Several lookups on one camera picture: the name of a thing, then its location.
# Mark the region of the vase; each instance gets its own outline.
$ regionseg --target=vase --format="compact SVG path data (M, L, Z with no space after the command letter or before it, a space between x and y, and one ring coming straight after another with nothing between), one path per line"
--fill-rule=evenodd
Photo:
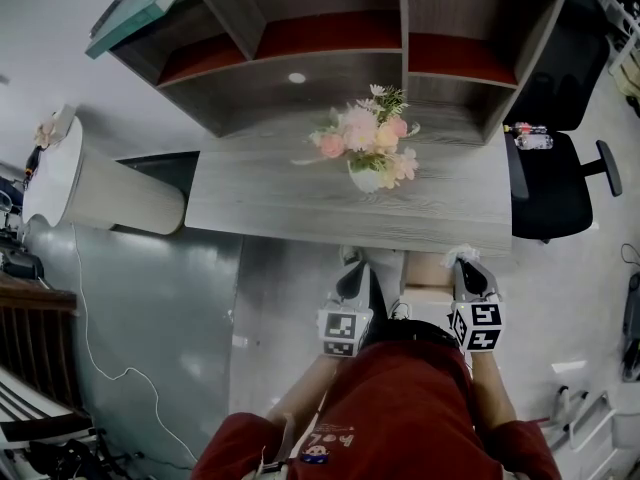
M373 169L362 169L360 171L353 171L351 169L351 162L347 162L349 166L349 176L351 180L362 192L366 194L372 194L380 188L380 174Z

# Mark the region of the red shelf surface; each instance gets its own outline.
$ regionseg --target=red shelf surface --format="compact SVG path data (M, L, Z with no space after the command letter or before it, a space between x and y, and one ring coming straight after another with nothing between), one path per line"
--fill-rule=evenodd
M466 37L409 34L409 72L518 85L513 69L496 57L486 41Z
M227 34L223 34L173 52L167 60L158 85L193 78L246 61L233 40Z
M269 23L256 60L344 50L400 50L400 13L321 14Z
M400 13L348 12L269 23L262 34L255 60L331 51L401 49ZM245 62L248 61L227 34L205 39L173 52L158 85Z

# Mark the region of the green book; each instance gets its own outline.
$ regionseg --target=green book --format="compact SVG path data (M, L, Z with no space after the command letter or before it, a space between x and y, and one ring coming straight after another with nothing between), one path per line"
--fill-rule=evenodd
M97 59L123 39L165 15L175 0L115 0L94 25L85 53Z

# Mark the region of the artificial flower arrangement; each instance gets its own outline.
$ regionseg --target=artificial flower arrangement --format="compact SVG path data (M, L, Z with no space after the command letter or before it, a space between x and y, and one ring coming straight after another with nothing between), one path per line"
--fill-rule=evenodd
M418 168L416 152L405 147L397 153L398 142L420 131L415 123L408 132L401 117L409 106L404 102L403 91L379 85L369 87L373 98L357 100L355 106L347 104L344 114L332 108L329 124L310 135L325 159L347 159L351 179L367 193L394 188L405 178L414 179Z

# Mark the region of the chair armrest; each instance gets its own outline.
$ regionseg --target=chair armrest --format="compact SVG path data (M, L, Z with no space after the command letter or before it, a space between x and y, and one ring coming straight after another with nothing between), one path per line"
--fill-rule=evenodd
M509 163L509 182L511 184L511 197L516 201L529 199L529 187L524 176L524 169L520 161L520 153L511 134L505 133L507 141L507 162Z
M611 149L609 149L609 145L603 140L597 140L596 146L600 152L600 160L584 164L582 166L582 173L584 176L592 176L601 172L606 173L611 193L614 197L618 197L622 194L622 181L620 180L618 166L613 158Z

